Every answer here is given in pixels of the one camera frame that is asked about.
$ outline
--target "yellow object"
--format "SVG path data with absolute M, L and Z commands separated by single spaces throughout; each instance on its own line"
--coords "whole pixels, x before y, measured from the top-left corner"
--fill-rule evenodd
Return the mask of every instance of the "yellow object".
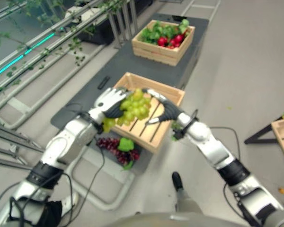
M 284 195 L 284 188 L 279 188 L 279 192 Z

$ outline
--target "dark gray table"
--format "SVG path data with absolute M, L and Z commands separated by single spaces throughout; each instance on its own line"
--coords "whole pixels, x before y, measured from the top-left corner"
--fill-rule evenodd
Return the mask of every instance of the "dark gray table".
M 171 15 L 155 14 L 152 19 L 175 22 Z M 201 52 L 203 40 L 208 26 L 207 19 L 187 18 L 190 25 L 195 26 L 195 34 L 192 44 L 180 60 L 177 66 L 169 66 L 156 61 L 151 61 L 146 58 L 138 57 L 133 54 L 131 42 L 126 44 L 113 56 L 113 58 L 82 88 L 68 103 L 67 107 L 59 110 L 51 119 L 51 124 L 62 129 L 67 122 L 72 120 L 77 114 L 76 111 L 88 111 L 94 104 L 96 98 L 108 87 L 113 87 L 116 82 L 126 73 L 131 72 L 158 82 L 184 89 L 187 81 L 197 63 Z M 97 89 L 105 76 L 110 76 L 110 80 L 101 89 Z M 114 132 L 101 135 L 103 137 L 120 137 Z M 95 142 L 90 146 L 93 149 L 98 149 Z M 141 174 L 145 171 L 152 157 L 152 153 L 144 149 L 140 149 L 141 157 L 132 167 L 132 171 L 136 174 Z M 116 161 L 116 158 L 106 152 L 106 156 Z

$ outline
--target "black shoe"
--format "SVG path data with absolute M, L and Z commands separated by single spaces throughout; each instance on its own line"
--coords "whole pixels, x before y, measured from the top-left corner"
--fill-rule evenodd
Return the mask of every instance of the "black shoe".
M 182 180 L 178 172 L 172 173 L 172 182 L 174 183 L 176 191 L 178 191 L 179 189 L 183 189 Z

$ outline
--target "green grapes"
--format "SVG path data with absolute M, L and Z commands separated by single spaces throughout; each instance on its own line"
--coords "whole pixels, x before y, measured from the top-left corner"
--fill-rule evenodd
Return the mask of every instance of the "green grapes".
M 124 111 L 122 117 L 116 119 L 105 118 L 103 120 L 103 130 L 104 132 L 109 132 L 110 128 L 115 124 L 129 126 L 131 122 L 137 118 L 138 120 L 143 120 L 149 117 L 149 112 L 151 108 L 151 99 L 143 97 L 144 93 L 140 88 L 135 89 L 135 91 L 129 95 L 120 105 L 120 110 Z

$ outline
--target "teal light strip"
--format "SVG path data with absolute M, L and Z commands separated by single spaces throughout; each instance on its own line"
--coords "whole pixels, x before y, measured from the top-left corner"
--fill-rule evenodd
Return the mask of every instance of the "teal light strip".
M 49 36 L 47 36 L 46 38 L 44 38 L 43 40 L 41 40 L 40 42 L 38 42 L 36 45 L 34 45 L 31 49 L 27 50 L 24 52 L 24 54 L 20 55 L 19 57 L 17 57 L 15 60 L 13 60 L 11 63 L 9 63 L 8 65 L 6 65 L 5 67 L 3 67 L 2 69 L 0 69 L 0 74 L 5 71 L 7 68 L 9 68 L 10 66 L 12 66 L 13 64 L 15 64 L 17 61 L 19 61 L 21 58 L 23 58 L 25 55 L 27 55 L 28 53 L 30 53 L 33 49 L 35 49 L 36 47 L 40 46 L 42 43 L 46 42 L 47 40 L 49 40 L 50 38 L 52 38 L 55 35 L 55 33 L 51 33 Z
M 8 67 L 10 67 L 11 65 L 15 64 L 17 61 L 19 61 L 21 58 L 23 58 L 24 55 L 20 55 L 19 57 L 17 57 L 15 60 L 13 60 L 10 64 L 8 64 L 7 66 L 5 66 L 4 68 L 0 69 L 0 73 L 2 73 L 4 70 L 6 70 Z
M 49 40 L 50 38 L 52 38 L 55 35 L 55 33 L 51 33 L 49 36 L 47 36 L 45 39 L 41 40 L 40 42 L 38 42 L 36 45 L 34 45 L 31 49 L 27 50 L 26 52 L 24 52 L 24 55 L 27 55 L 28 53 L 30 53 L 33 49 L 35 49 L 36 47 L 40 46 L 42 43 L 46 42 L 47 40 Z

